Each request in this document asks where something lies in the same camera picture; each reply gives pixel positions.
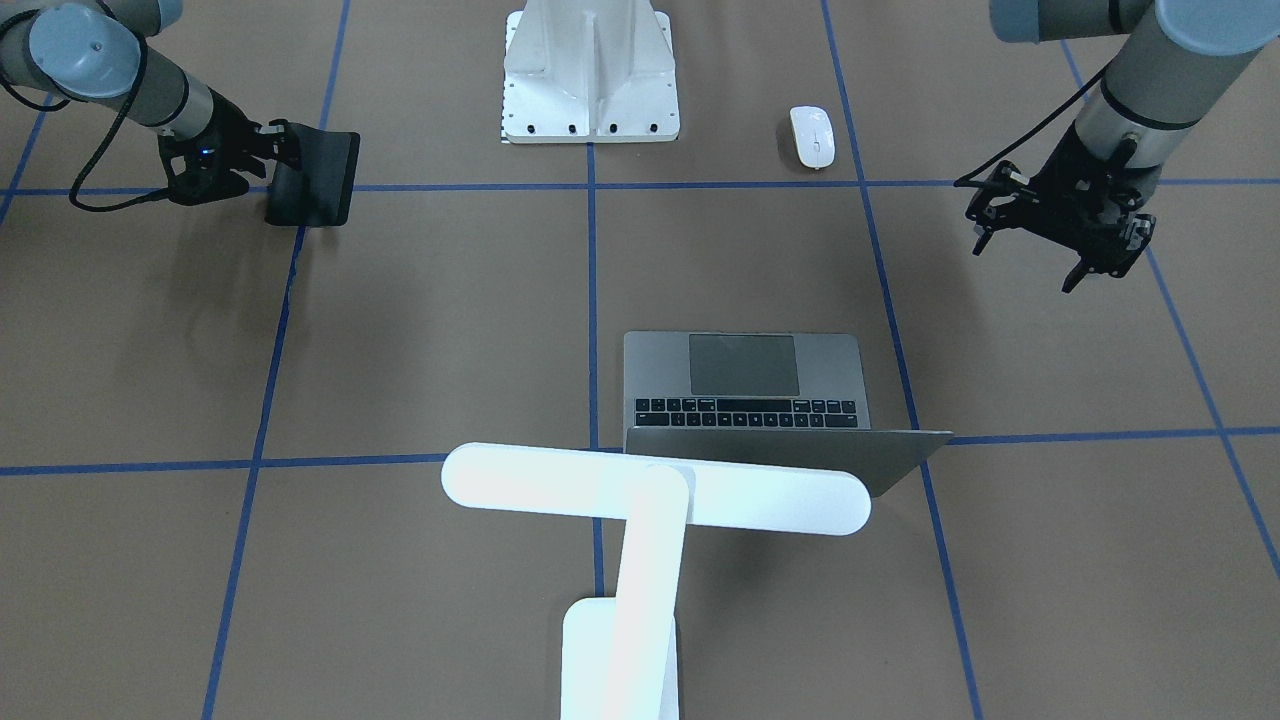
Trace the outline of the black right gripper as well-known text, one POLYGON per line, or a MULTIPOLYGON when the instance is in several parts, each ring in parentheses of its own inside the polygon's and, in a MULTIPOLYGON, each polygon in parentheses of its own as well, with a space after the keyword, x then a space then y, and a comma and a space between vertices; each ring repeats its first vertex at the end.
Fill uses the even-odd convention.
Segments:
POLYGON ((182 206, 246 195, 246 176, 264 178, 265 161, 302 169, 300 136, 288 120, 261 126, 220 95, 212 97, 205 129, 191 138, 161 136, 157 150, 166 179, 164 197, 182 206))

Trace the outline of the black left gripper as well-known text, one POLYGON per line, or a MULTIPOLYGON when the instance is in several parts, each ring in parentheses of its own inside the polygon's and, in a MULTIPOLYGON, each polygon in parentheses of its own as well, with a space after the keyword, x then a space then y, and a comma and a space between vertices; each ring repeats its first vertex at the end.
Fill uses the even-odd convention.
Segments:
POLYGON ((1030 231, 1079 255, 1062 281, 1062 293, 1107 275, 1100 263, 1135 263, 1153 238, 1156 219, 1142 208, 1155 191, 1156 168, 1129 165, 1139 140, 1125 133, 1097 158, 1069 129, 1032 178, 1037 201, 1030 231))

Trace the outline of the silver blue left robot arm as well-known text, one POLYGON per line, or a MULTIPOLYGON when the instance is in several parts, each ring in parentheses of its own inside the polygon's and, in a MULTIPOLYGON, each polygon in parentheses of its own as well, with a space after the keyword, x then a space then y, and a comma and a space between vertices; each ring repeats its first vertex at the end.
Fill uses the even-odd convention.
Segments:
POLYGON ((1076 254, 1062 282, 1124 277, 1157 220, 1143 213, 1165 163, 1260 51, 1277 37, 1275 1, 992 1, 1010 44, 1120 36, 1116 55, 1074 94, 1082 109, 1034 174, 1005 152, 968 177, 978 240, 1024 229, 1076 254))

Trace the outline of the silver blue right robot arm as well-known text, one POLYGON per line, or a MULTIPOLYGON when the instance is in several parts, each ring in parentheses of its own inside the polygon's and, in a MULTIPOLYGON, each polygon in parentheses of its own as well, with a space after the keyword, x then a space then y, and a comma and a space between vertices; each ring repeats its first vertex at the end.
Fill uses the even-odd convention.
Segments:
POLYGON ((166 183, 136 204, 166 200, 184 206, 233 199, 251 176, 276 163, 269 197, 282 223, 302 214, 305 178, 300 133, 284 120, 251 120, 236 104, 182 69, 148 41, 175 24, 180 1, 5 1, 3 88, 40 113, 73 102, 111 109, 114 119, 72 183, 79 193, 122 126, 151 129, 166 183))

